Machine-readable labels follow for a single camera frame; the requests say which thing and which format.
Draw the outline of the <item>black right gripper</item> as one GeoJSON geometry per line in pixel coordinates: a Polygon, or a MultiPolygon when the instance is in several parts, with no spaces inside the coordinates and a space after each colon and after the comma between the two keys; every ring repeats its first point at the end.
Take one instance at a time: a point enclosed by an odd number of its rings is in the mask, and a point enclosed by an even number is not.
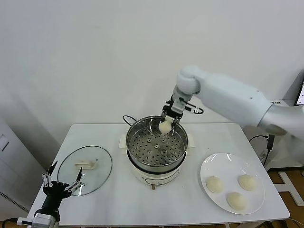
{"type": "Polygon", "coordinates": [[[177,125],[180,123],[183,113],[180,114],[180,113],[173,111],[171,109],[173,106],[173,103],[174,103],[174,101],[172,99],[170,99],[169,101],[166,101],[166,105],[164,105],[162,108],[161,121],[164,122],[166,116],[169,116],[174,119],[173,125],[177,125]]]}

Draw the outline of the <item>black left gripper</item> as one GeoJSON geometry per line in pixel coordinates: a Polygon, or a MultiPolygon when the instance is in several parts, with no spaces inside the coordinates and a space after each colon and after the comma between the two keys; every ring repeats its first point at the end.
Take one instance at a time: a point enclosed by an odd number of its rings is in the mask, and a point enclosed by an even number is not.
{"type": "Polygon", "coordinates": [[[44,184],[43,192],[46,195],[46,198],[42,207],[35,212],[36,214],[58,214],[61,201],[71,196],[70,191],[76,191],[82,185],[82,167],[79,170],[76,180],[71,184],[57,181],[52,182],[51,175],[56,165],[57,161],[42,174],[44,184]]]}

